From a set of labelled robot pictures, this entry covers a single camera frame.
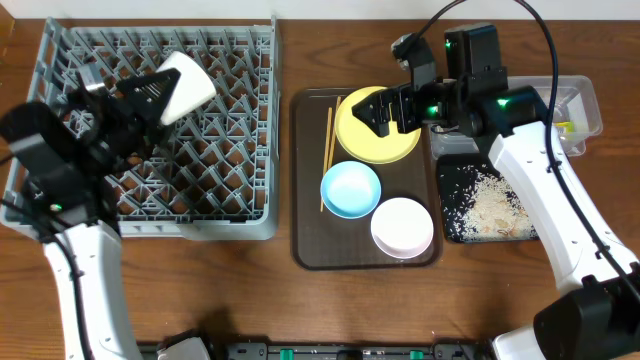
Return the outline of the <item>white ribbed cup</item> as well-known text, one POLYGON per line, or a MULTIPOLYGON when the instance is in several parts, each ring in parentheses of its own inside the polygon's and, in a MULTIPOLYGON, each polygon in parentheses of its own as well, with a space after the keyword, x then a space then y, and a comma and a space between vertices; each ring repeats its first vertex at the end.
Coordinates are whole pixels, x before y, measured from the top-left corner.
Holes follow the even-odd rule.
POLYGON ((209 75, 194 59, 181 52, 173 52, 158 68, 159 72, 175 69, 180 73, 177 85, 160 120, 169 126, 217 94, 209 75))

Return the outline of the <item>light blue bowl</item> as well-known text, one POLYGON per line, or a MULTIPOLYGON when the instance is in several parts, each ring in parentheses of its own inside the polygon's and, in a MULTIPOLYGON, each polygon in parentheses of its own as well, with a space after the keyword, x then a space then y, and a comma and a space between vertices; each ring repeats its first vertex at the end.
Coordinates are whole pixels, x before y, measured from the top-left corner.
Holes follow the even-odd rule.
POLYGON ((371 213, 378 205, 381 181, 368 165, 358 161, 343 161, 333 165, 323 176, 320 195, 324 207, 343 219, 358 219, 371 213))

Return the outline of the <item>pale pink bowl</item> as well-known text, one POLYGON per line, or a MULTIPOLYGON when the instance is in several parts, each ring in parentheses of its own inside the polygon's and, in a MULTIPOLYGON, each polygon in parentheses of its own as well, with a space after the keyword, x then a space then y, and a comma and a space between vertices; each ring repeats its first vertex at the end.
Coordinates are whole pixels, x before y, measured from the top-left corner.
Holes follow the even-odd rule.
POLYGON ((370 232, 383 253, 396 259, 412 259, 431 245, 434 223, 429 211, 419 202, 396 197, 374 211, 370 232))

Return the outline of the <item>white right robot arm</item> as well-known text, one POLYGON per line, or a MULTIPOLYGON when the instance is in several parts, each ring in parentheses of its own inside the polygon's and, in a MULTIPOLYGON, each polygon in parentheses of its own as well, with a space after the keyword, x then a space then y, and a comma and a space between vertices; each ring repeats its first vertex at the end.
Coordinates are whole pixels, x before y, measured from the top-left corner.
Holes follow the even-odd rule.
POLYGON ((573 171, 553 126, 554 102, 512 88, 495 26, 445 33, 448 76, 440 79, 423 36, 393 49, 406 85, 367 96, 353 115, 376 135, 425 125, 457 131, 510 184, 547 253, 559 298, 531 325, 492 343, 498 359, 614 359, 639 348, 639 261, 611 231, 573 171))

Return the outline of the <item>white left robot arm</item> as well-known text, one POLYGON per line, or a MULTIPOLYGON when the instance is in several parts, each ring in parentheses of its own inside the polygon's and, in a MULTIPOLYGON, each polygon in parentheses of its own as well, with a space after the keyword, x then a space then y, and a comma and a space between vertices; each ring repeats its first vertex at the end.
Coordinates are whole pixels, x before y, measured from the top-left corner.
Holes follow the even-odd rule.
POLYGON ((1 118, 1 136, 26 169, 24 205, 54 272, 65 351, 76 359, 139 359, 120 272, 117 201, 106 178, 166 140, 163 115, 181 73, 167 69, 117 83, 80 86, 54 109, 27 102, 1 118))

